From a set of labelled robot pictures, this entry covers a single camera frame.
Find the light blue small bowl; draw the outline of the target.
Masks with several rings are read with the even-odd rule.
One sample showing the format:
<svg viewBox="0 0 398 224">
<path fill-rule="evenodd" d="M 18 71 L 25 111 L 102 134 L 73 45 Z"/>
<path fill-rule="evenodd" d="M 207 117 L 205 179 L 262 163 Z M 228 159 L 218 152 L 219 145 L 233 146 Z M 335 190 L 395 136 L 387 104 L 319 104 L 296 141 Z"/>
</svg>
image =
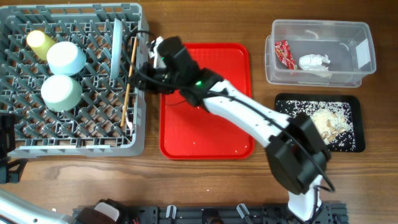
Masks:
<svg viewBox="0 0 398 224">
<path fill-rule="evenodd" d="M 47 62 L 54 75 L 72 76 L 83 69 L 86 55 L 72 42 L 59 42 L 47 52 Z"/>
</svg>

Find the rice and food scraps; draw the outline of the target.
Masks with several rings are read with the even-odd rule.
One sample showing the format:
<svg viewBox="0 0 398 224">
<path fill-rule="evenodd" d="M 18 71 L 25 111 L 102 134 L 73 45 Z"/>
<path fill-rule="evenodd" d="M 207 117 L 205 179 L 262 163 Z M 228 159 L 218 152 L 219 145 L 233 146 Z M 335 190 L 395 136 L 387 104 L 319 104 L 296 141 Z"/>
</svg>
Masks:
<svg viewBox="0 0 398 224">
<path fill-rule="evenodd" d="M 293 118 L 300 113 L 309 116 L 330 151 L 356 151 L 352 110 L 349 103 L 277 100 L 275 108 Z"/>
</svg>

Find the red snack wrapper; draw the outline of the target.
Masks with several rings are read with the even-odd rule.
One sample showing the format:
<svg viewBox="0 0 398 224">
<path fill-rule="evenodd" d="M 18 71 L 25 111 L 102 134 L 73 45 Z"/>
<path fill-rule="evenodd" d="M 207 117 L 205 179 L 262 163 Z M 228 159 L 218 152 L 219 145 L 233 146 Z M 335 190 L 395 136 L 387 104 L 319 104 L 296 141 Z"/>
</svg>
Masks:
<svg viewBox="0 0 398 224">
<path fill-rule="evenodd" d="M 286 40 L 280 40 L 275 42 L 275 53 L 278 59 L 289 69 L 296 70 L 297 64 L 293 59 L 292 53 L 290 51 L 290 46 Z"/>
</svg>

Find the white plastic fork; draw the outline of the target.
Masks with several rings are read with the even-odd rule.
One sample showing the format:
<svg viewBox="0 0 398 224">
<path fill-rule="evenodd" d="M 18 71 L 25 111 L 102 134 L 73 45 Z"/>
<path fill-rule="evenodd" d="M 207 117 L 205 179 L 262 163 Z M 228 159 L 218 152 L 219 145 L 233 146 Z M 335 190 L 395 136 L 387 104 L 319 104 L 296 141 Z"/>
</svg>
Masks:
<svg viewBox="0 0 398 224">
<path fill-rule="evenodd" d="M 133 123 L 130 122 L 128 119 L 126 120 L 126 126 L 130 130 L 130 133 L 133 134 L 134 133 L 134 126 L 133 126 Z"/>
</svg>

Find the wooden chopstick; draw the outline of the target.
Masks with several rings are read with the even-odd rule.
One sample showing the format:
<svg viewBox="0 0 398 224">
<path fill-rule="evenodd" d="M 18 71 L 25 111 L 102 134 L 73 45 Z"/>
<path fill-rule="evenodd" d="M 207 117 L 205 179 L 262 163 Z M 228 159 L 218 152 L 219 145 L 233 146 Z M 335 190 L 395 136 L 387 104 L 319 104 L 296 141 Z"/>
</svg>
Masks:
<svg viewBox="0 0 398 224">
<path fill-rule="evenodd" d="M 129 74 L 128 74 L 127 79 L 130 78 L 132 76 L 132 74 L 133 74 L 134 62 L 135 62 L 135 57 L 136 57 L 136 47 L 137 47 L 137 37 L 134 38 L 134 42 L 133 42 L 133 45 L 132 45 L 132 54 L 131 54 Z M 124 126 L 125 119 L 126 119 L 126 111 L 127 111 L 128 101 L 129 101 L 130 87 L 131 87 L 130 83 L 127 80 L 126 94 L 125 94 L 125 97 L 124 97 L 124 104 L 123 104 L 123 113 L 122 113 L 121 124 L 120 124 L 121 128 Z"/>
</svg>

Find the white napkin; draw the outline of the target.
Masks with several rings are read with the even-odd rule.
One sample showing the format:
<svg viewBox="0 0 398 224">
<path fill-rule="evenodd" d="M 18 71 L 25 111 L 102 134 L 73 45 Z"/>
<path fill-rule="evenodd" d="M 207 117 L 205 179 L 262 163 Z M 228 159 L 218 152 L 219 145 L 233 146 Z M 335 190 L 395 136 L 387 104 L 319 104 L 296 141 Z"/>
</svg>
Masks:
<svg viewBox="0 0 398 224">
<path fill-rule="evenodd" d="M 302 70 L 312 71 L 314 75 L 319 77 L 330 78 L 332 74 L 328 73 L 327 67 L 330 62 L 327 55 L 310 54 L 300 57 L 298 64 Z"/>
</svg>

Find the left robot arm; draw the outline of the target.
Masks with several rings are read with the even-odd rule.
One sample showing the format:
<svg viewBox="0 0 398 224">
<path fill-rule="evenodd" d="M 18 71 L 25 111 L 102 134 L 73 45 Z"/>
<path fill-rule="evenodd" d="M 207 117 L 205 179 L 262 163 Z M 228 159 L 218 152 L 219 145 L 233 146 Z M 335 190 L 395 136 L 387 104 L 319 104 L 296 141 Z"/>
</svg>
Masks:
<svg viewBox="0 0 398 224">
<path fill-rule="evenodd" d="M 16 149 L 15 127 L 17 116 L 1 113 L 1 183 L 17 184 L 28 160 L 12 160 L 9 153 Z M 95 207 L 86 207 L 73 218 L 40 208 L 5 190 L 1 190 L 1 221 L 4 223 L 112 223 L 116 224 L 121 212 L 106 202 Z"/>
</svg>

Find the light blue plate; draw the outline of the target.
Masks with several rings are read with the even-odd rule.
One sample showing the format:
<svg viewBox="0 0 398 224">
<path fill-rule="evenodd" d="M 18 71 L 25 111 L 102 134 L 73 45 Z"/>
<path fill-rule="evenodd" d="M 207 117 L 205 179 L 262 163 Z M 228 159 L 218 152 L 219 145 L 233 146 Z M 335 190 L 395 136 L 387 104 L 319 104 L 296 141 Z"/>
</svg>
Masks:
<svg viewBox="0 0 398 224">
<path fill-rule="evenodd" d="M 114 20 L 113 27 L 113 41 L 112 41 L 112 52 L 111 52 L 111 68 L 110 68 L 110 80 L 114 80 L 119 76 L 119 67 L 121 63 L 121 51 L 123 44 L 123 27 L 119 19 Z"/>
</svg>

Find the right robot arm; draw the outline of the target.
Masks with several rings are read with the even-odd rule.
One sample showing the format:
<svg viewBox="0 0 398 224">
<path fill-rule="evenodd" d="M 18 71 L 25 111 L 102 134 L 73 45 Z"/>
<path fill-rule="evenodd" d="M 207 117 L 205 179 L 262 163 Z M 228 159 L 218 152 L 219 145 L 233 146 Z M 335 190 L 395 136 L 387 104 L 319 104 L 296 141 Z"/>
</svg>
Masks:
<svg viewBox="0 0 398 224">
<path fill-rule="evenodd" d="M 128 83 L 143 91 L 178 91 L 193 106 L 233 123 L 266 151 L 272 175 L 289 192 L 287 208 L 300 223 L 311 223 L 322 205 L 321 182 L 335 188 L 327 175 L 331 154 L 311 118 L 291 117 L 254 101 L 216 72 L 201 68 L 180 37 L 158 38 L 151 49 L 153 63 L 131 65 Z"/>
</svg>

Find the yellow plastic cup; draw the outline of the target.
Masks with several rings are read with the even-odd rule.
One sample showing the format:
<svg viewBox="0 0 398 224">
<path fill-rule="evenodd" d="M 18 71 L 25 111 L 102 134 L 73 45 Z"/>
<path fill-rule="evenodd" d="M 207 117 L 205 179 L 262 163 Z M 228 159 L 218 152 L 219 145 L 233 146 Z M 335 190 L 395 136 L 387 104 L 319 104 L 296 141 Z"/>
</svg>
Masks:
<svg viewBox="0 0 398 224">
<path fill-rule="evenodd" d="M 27 35 L 27 44 L 39 59 L 46 60 L 47 52 L 56 44 L 56 41 L 41 30 L 33 30 Z"/>
</svg>

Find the green bowl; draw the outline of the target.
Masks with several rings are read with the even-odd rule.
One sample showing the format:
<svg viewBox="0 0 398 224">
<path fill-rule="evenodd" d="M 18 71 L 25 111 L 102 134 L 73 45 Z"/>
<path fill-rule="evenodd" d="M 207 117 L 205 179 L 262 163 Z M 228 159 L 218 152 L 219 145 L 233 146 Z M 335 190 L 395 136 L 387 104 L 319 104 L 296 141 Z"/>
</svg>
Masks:
<svg viewBox="0 0 398 224">
<path fill-rule="evenodd" d="M 79 104 L 82 93 L 81 85 L 66 75 L 52 75 L 40 89 L 46 107 L 55 112 L 73 109 Z"/>
</svg>

